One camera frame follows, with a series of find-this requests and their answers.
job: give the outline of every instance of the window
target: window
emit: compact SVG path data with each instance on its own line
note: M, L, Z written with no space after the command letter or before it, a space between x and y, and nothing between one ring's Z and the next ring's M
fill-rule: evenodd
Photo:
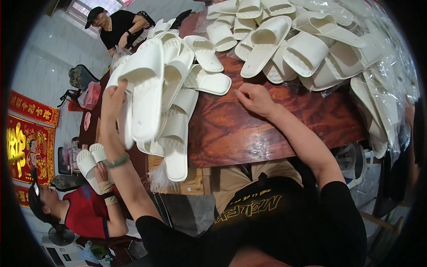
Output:
M109 15L113 14L119 9L127 7L131 2L129 0L73 0L68 6L67 13L80 20L83 24L88 21L89 12L97 7L101 6Z

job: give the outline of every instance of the white slipper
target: white slipper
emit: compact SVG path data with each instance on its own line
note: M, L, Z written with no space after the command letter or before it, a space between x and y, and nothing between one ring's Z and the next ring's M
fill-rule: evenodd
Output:
M119 139L123 147L126 150L131 149L134 145L134 140L132 137L132 96L130 94L126 94L126 100L117 118L117 127L119 128Z
M367 118L370 143L375 157L382 158L387 150L387 134L375 108L374 100L369 93L368 86L361 77L353 77L350 81L350 87L365 106L363 112Z
M179 36L179 30L178 29L169 29L169 30L167 30L167 32L170 32L170 33L175 34L176 36Z
M260 0L242 0L236 1L238 5L236 16L238 18L257 18L261 16L261 1Z
M161 32L155 36L163 44L164 63L169 63L174 57L179 55L182 39L171 32Z
M208 33L209 40L215 45L218 52L230 50L237 44L237 41L233 37L233 33L227 25L221 25L219 27L209 25L206 27L206 32Z
M261 4L271 16L295 12L295 6L289 3L288 0L261 0Z
M157 142L154 142L154 141L147 142L147 143L137 142L136 146L139 149L139 151L145 154L164 157L163 147L159 145Z
M91 152L87 149L82 149L77 154L76 161L77 161L77 166L79 167L79 170L82 172L83 176L89 182L93 190L98 195L102 195L101 191L99 190L97 179L95 178L95 167L97 163L94 160Z
M278 16L267 20L255 30L251 36L254 48L240 72L243 78L252 78L262 71L285 39L290 27L291 19L288 16Z
M119 77L122 74L124 66L125 64L118 65L117 68L113 71L113 73L110 74L110 78L108 79L105 88L108 88L110 86L119 86Z
M172 24L175 22L176 18L173 18L171 20L169 20L168 22L163 22L163 19L159 20L156 23L156 26L154 26L154 35L157 35L161 32L165 32L167 30L169 30L172 26Z
M198 91L190 88L181 88L181 90L179 90L178 96L173 101L175 106L181 108L185 114L187 114L188 121L190 121L191 116L193 115L198 97Z
M254 45L252 44L251 37L255 31L251 31L246 35L243 40L241 40L234 49L234 53L238 58L243 61L248 59L248 56L252 49L254 49Z
M216 95L225 95L231 87L231 78L222 73L206 72L201 65L193 65L184 86Z
M187 178L188 116L174 114L167 123L158 140L164 149L166 174L171 181L180 182Z
M151 29L148 30L147 40L151 39L151 38L154 38L154 36L155 36L154 31L156 31L155 28L151 28Z
M313 80L311 91L321 91L349 79L381 59L382 53L376 48L374 36L371 33L361 37L368 44L365 48L355 48L347 44L336 42L329 49L329 54L320 64Z
M286 14L286 16L290 17L292 19L292 21L294 21L299 15L303 14L303 13L307 13L308 11L303 8L302 6L297 6L294 5L295 7L295 11L293 13L290 14Z
M300 14L292 27L315 35L322 35L357 48L367 47L368 44L354 33L338 26L331 14L307 12Z
M396 136L396 124L399 122L397 100L394 96L384 93L386 88L383 86L384 83L381 81L381 77L378 77L375 73L371 75L368 71L363 71L363 77L369 93L374 99L375 109L383 123L389 144L394 147L398 141Z
M236 14L236 0L228 0L208 7L206 19L212 20L218 18L221 14Z
M292 4L302 6L308 10L331 14L335 21L343 26L350 26L353 23L353 14L334 3L331 0L322 0L320 2L312 0L289 0Z
M215 55L216 47L205 37L189 35L184 37L184 42L194 52L197 62L209 72L224 70L221 62Z
M284 81L291 81L297 77L296 72L283 60L282 53L287 46L288 43L283 41L273 57L263 68L265 76L272 83L283 83Z
M122 56L121 58L119 58L119 60L117 60L114 64L111 65L110 77L111 77L111 74L117 69L118 66L126 64L129 57L130 55Z
M92 144L89 147L89 152L92 154L92 157L94 158L96 163L103 162L105 164L105 162L107 161L107 155L105 154L104 146L100 143ZM108 181L110 182L110 184L114 184L110 172L108 172Z
M236 18L234 21L233 37L236 40L242 40L252 30L257 28L257 23L254 19Z
M187 51L175 57L164 67L164 79L167 82L162 98L162 112L167 111L177 96L193 64L194 53Z
M226 25L229 29L234 27L234 21L236 20L236 15L233 14L221 14L219 17L212 23L215 27L221 25Z
M341 42L336 42L331 46L330 54L334 63L342 75L341 79L348 79L372 64L376 63L383 56L380 49L376 47L375 37L371 33L362 35L361 38L368 44L365 48L355 48Z
M300 32L288 40L283 50L283 60L302 77L310 77L317 70L329 48L322 40L306 32Z
M188 121L197 104L199 93L183 88L168 111L167 123L158 143L164 148L166 173L172 181L187 177Z
M267 12L267 10L265 9L265 8L262 8L262 12L261 12L261 15L259 16L259 17L256 17L255 18L255 22L258 24L258 25L261 25L261 24L263 24L264 22L266 22L267 20L269 20L270 18L272 18L273 16L271 16L268 12Z
M138 142L153 139L159 128L164 80L161 40L152 38L144 44L143 49L129 58L119 77L127 79L134 88L132 135Z

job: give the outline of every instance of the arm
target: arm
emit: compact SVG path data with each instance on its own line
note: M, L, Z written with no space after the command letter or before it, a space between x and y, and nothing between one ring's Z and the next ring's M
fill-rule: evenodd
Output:
M115 47L108 49L108 53L110 54L111 57L113 57L115 51L116 51Z
M127 82L105 89L102 96L101 132L102 144L108 161L115 161L126 154L116 131L116 120L126 97ZM156 206L146 192L141 179L128 160L125 164L110 169L114 183L120 192L132 218L152 216L162 221Z
M147 28L150 26L150 23L141 15L135 15L132 23L134 24L128 31L131 34L134 34L138 31L140 31L143 28ZM123 33L122 37L119 40L119 47L124 48L128 43L128 36L129 33L125 32Z
M101 182L108 181L107 167L99 162L95 167L95 177L98 184ZM122 209L119 203L107 205L108 217L110 220L107 221L108 235L111 238L126 235L128 233L128 227L125 219L123 218Z
M296 155L312 170L320 190L332 181L345 183L337 161L323 141L285 107L274 103L265 87L244 83L236 95L248 110L282 131Z

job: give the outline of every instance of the woman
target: woman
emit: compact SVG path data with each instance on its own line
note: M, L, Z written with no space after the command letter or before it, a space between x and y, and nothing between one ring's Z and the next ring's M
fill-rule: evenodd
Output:
M116 45L122 49L133 47L133 43L141 33L153 26L154 22L145 12L134 14L126 10L119 10L111 16L107 16L107 11L97 6L89 12L85 29L91 25L101 27L101 40L107 47L110 56L113 56Z
M101 131L109 169L136 221L153 266L364 266L366 232L334 156L261 85L243 83L243 106L269 120L313 172L319 203L307 201L301 175L284 158L252 163L251 175L220 170L213 195L219 216L199 238L167 227L148 197L116 131L126 82L106 88Z
M103 195L98 195L90 185L83 185L66 194L62 200L54 189L37 183L37 173L32 169L33 184L28 200L31 211L41 221L59 229L59 222L74 233L86 238L109 239L128 233L126 221L113 188L108 182L107 167L98 163L95 177Z

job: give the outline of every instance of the forearm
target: forearm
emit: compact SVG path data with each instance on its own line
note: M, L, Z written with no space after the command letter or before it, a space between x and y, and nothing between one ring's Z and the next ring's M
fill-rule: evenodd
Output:
M140 31L141 29L143 29L144 27L146 27L146 21L144 20L140 20L135 22L135 24L128 30L131 34L134 34L138 31Z
M115 228L118 231L118 236L126 235L128 233L128 227L126 225L126 221L123 218L122 209L120 208L120 204L117 202L113 205L107 206L108 217L110 218L110 229Z
M101 129L105 136L102 144L109 162L122 157L126 152L119 140L115 126L106 126ZM126 204L134 220L140 216L150 215L161 220L161 217L145 190L138 173L130 161L125 164L110 169L114 184Z
M313 131L282 105L275 104L274 109L267 119L282 131L296 155L317 178L325 168L339 170L332 153Z

